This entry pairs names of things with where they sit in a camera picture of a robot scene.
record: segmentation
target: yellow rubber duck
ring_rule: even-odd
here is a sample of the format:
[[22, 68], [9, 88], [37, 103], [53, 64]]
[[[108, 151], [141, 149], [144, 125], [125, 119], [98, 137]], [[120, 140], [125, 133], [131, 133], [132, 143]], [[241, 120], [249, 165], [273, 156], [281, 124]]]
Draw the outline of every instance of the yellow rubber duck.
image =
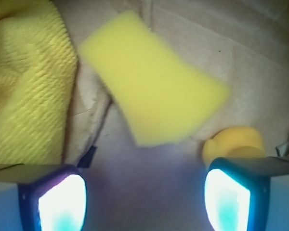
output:
[[202, 158], [207, 167], [217, 157], [265, 157], [263, 139], [251, 127], [231, 127], [205, 142]]

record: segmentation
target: sponge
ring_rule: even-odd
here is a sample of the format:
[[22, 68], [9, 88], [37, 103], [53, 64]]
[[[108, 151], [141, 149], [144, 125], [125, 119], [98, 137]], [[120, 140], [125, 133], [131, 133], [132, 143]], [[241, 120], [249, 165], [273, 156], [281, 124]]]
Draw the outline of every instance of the sponge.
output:
[[90, 35], [79, 53], [112, 93], [139, 146], [179, 142], [230, 96], [228, 85], [185, 62], [133, 11]]

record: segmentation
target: yellow towel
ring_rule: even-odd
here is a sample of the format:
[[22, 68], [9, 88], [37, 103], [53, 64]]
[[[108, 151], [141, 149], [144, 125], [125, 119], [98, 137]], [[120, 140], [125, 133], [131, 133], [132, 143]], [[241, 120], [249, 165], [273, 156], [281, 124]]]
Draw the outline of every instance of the yellow towel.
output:
[[59, 164], [77, 56], [48, 0], [0, 0], [0, 163]]

